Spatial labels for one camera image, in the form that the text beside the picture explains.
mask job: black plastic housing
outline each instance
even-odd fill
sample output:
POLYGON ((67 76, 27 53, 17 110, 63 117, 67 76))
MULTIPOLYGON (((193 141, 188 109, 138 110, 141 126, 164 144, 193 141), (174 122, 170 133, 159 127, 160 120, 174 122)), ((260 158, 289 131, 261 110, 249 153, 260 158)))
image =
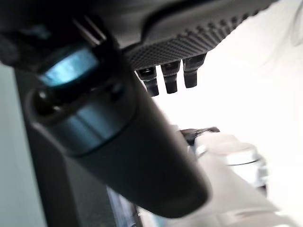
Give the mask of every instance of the black plastic housing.
POLYGON ((74 15, 94 16, 117 40, 133 69, 139 70, 212 50, 243 20, 274 1, 3 0, 0 32, 26 30, 39 24, 58 32, 62 22, 74 15))
POLYGON ((202 206, 208 188, 181 134, 131 70, 110 78, 122 88, 115 99, 110 89, 100 88, 54 113, 41 114, 41 102, 31 93, 32 125, 95 177, 155 214, 178 218, 202 206))

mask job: black cylindrical mount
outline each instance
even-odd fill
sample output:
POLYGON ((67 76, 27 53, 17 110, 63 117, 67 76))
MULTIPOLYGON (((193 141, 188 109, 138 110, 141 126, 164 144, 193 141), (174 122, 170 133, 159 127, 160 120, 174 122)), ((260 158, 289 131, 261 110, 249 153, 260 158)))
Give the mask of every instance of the black cylindrical mount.
POLYGON ((178 91, 177 87, 177 73, 180 69, 180 61, 174 61, 161 65, 161 70, 164 77, 165 87, 168 94, 178 91))
POLYGON ((183 59, 184 82, 186 88, 197 86, 197 71, 203 65, 205 57, 206 53, 183 59))
POLYGON ((139 78, 144 82, 147 92, 151 97, 159 94, 156 67, 137 70, 139 78))

